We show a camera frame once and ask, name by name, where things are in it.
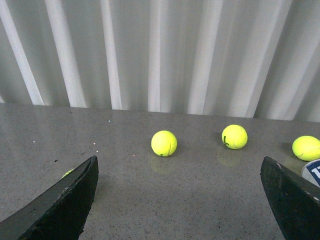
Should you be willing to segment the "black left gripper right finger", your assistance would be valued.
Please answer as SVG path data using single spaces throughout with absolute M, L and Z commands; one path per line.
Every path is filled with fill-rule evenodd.
M 274 218 L 286 240 L 320 238 L 320 188 L 266 156 L 260 179 Z

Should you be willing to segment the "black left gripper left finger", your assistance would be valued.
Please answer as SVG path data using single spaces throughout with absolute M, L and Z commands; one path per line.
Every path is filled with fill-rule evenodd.
M 99 178 L 92 156 L 0 223 L 2 240 L 77 240 L 91 210 Z

